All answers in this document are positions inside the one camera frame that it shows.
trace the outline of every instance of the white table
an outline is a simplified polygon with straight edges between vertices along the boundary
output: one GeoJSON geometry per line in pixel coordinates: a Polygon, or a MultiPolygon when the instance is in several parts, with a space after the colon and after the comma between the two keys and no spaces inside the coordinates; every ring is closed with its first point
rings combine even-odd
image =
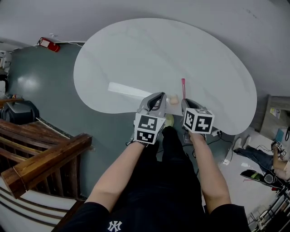
{"type": "MultiPolygon", "coordinates": [[[[210,34],[167,19],[131,19],[95,33],[74,66],[79,97],[104,113],[136,112],[151,93],[177,94],[212,110],[214,127],[243,132],[256,110],[256,88],[239,58],[210,34]]],[[[167,113],[181,114],[167,104],[167,113]]]]}

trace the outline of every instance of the sneaker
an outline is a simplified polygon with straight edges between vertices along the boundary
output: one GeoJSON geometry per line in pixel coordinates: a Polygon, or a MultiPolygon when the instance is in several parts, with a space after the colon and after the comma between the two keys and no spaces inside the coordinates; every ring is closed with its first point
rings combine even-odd
{"type": "Polygon", "coordinates": [[[232,150],[236,150],[236,149],[238,149],[238,148],[242,148],[242,146],[241,146],[241,142],[242,142],[242,139],[241,139],[241,138],[238,138],[238,139],[236,140],[235,145],[234,145],[234,147],[233,147],[232,150]]]}
{"type": "Polygon", "coordinates": [[[251,142],[251,137],[250,137],[250,136],[248,136],[248,137],[246,138],[246,141],[245,141],[245,144],[244,144],[244,146],[243,146],[243,149],[246,149],[246,148],[247,148],[247,146],[249,146],[249,145],[250,145],[250,142],[251,142]]]}

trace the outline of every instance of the black bag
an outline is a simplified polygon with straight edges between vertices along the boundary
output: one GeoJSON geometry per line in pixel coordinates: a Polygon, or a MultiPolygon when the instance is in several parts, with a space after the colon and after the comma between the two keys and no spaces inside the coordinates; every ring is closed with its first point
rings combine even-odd
{"type": "Polygon", "coordinates": [[[36,121],[39,111],[31,101],[6,102],[1,111],[1,118],[18,125],[36,121]]]}

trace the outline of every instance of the wooden railing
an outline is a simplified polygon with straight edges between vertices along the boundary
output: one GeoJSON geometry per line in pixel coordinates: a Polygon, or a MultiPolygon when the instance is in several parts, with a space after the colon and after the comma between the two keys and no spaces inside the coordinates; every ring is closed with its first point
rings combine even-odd
{"type": "Polygon", "coordinates": [[[0,120],[0,171],[15,198],[33,189],[79,199],[79,154],[92,137],[67,139],[41,122],[15,125],[0,120]]]}

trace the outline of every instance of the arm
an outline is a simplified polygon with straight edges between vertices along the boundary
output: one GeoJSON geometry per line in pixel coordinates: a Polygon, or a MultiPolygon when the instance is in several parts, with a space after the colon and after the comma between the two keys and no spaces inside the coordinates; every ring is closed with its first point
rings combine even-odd
{"type": "Polygon", "coordinates": [[[128,184],[144,147],[138,142],[129,144],[98,180],[86,202],[99,203],[110,212],[128,184]]]}
{"type": "Polygon", "coordinates": [[[279,170],[282,170],[284,171],[284,168],[287,164],[287,161],[279,161],[278,159],[278,148],[275,146],[274,149],[273,149],[273,168],[274,169],[279,169],[279,170]]]}
{"type": "Polygon", "coordinates": [[[200,185],[208,212],[224,204],[231,204],[226,180],[214,162],[213,154],[202,135],[190,133],[200,173],[200,185]]]}

